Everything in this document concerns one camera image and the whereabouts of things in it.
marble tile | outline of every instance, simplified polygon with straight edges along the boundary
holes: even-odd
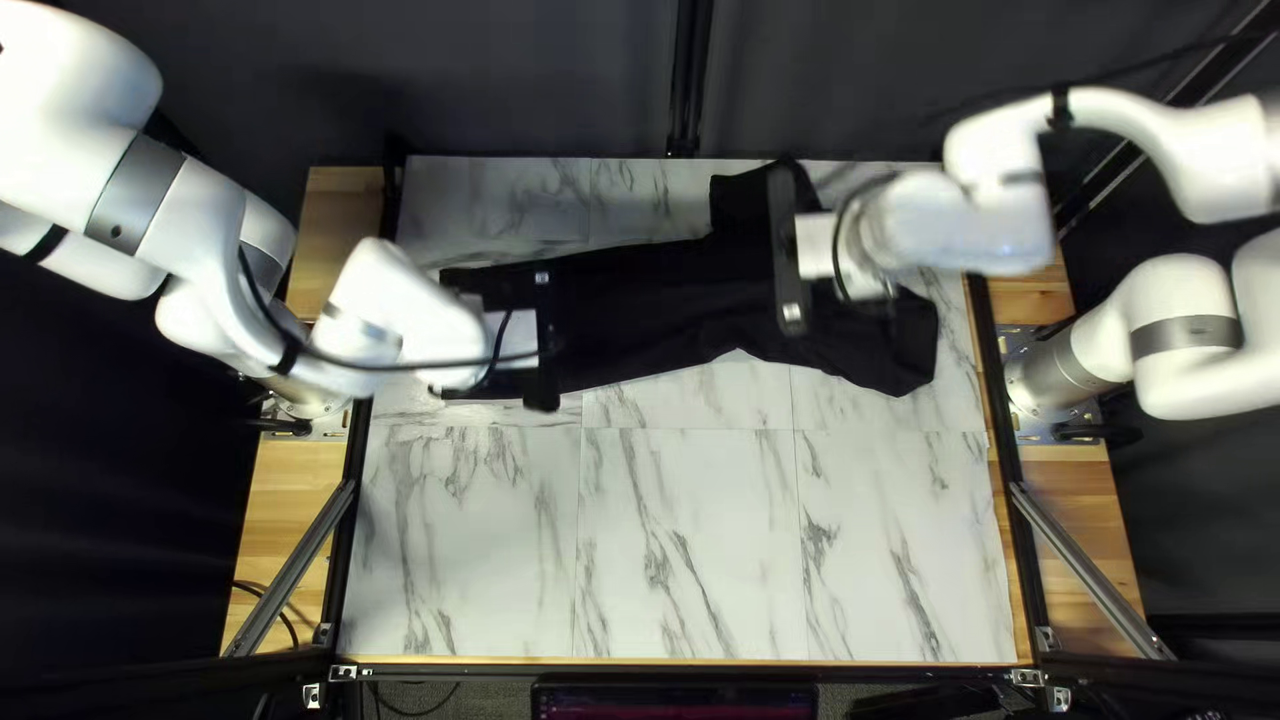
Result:
[[[579,433],[372,423],[340,650],[568,655]]]
[[[812,659],[1015,661],[984,437],[796,433]]]
[[[378,388],[374,421],[424,427],[579,427],[582,424],[582,393],[562,395],[559,410],[539,413],[526,409],[520,398],[444,401],[433,395],[426,383],[406,373],[388,378]]]
[[[591,249],[701,237],[712,229],[712,176],[765,160],[591,160]]]
[[[803,659],[792,433],[584,429],[573,652]]]
[[[742,355],[589,389],[582,397],[582,424],[790,429],[790,365]]]
[[[396,242],[424,269],[586,250],[590,164],[585,158],[410,158]]]
[[[959,273],[922,269],[902,282],[933,300],[938,309],[938,356],[933,382],[904,397],[890,397],[820,370],[792,366],[796,429],[858,429],[886,421],[915,430],[986,428],[964,278]]]

metal frame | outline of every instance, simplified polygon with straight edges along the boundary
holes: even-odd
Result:
[[[1053,515],[1044,510],[1034,496],[1021,484],[1007,486],[1009,498],[1024,518],[1036,528],[1053,548],[1075,577],[1084,583],[1089,597],[1107,616],[1107,620],[1120,630],[1120,634],[1148,660],[1178,660],[1147,625],[1147,620],[1129,605],[1111,580],[1093,564],[1084,548],[1075,542]]]
[[[344,479],[334,488],[333,495],[325,501],[324,507],[320,509],[316,519],[311,521],[307,532],[302,533],[302,539],[298,541],[293,552],[285,559],[284,565],[280,566],[280,571],[275,574],[266,592],[253,605],[253,610],[250,611],[248,618],[244,619],[244,624],[241,625],[236,637],[227,646],[223,657],[248,657],[262,644],[262,639],[266,638],[266,633],[271,629],[271,624],[275,623],[275,618],[284,610],[289,596],[293,594],[293,588],[298,587],[298,580],[306,574],[307,568],[311,566],[311,561],[320,552],[320,547],[324,546],[325,538],[338,525],[347,509],[352,506],[351,501],[356,496],[358,486],[360,483],[356,480]]]

black garment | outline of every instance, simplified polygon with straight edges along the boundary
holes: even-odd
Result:
[[[544,393],[548,383],[573,392],[699,365],[735,348],[892,396],[932,380],[937,311],[906,288],[892,302],[845,304],[831,283],[815,283],[808,334],[782,334],[765,202],[765,173],[778,164],[795,176],[797,210],[820,210],[804,168],[782,160],[712,177],[707,237],[452,268],[440,272],[440,283],[481,295],[486,310],[538,309],[545,336],[561,343],[541,361]],[[518,397],[520,383],[504,379],[509,374],[466,396]]]

table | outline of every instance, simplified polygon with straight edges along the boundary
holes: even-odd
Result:
[[[349,247],[366,234],[376,234],[380,208],[380,169],[312,169],[288,292],[288,304],[300,316],[315,316]],[[1036,275],[993,281],[991,295],[997,323],[1043,324],[1071,313],[1070,291],[1060,259]],[[237,566],[238,578],[266,583],[274,577],[315,510],[340,478],[343,452],[339,448],[344,448],[344,445],[262,441]],[[1101,446],[1028,448],[1023,454],[1023,461],[1028,482],[1121,592],[1138,605],[1140,601],[1106,450]],[[993,487],[998,493],[998,475],[995,466],[992,470],[996,479]],[[996,509],[1002,525],[1015,641],[1021,661],[1030,657],[1030,646],[1021,623],[1005,505],[998,496]],[[1051,621],[1065,647],[1074,651],[1129,652],[1124,641],[1093,609],[1074,577],[1051,557],[1051,551],[1042,551],[1041,556]],[[308,637],[308,621],[314,623],[319,616],[323,583],[323,560],[317,559],[294,593],[292,607],[287,610],[301,625],[303,641]],[[228,638],[252,601],[247,593],[233,592]],[[284,647],[288,647],[287,634],[276,624],[260,652]]]

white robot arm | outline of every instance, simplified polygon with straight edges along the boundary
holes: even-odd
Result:
[[[800,274],[833,277],[838,263],[844,286],[863,299],[883,295],[886,278],[915,266],[998,277],[1047,265],[1056,243],[1037,137],[1055,128],[1133,141],[1196,223],[1271,213],[1280,200],[1274,110],[1254,95],[1176,109],[1075,87],[980,113],[947,133],[942,169],[902,173],[837,213],[800,215]]]
[[[255,299],[275,291],[294,229],[204,163],[140,133],[161,90],[146,55],[90,20],[22,0],[0,0],[0,247],[127,300],[170,275],[156,310],[161,332],[298,406],[372,393],[379,372],[339,363],[461,361],[419,372],[440,388],[483,375],[494,340],[483,314],[372,238],[352,252],[310,342],[285,337],[282,327],[301,336],[301,325],[280,305],[270,322]]]

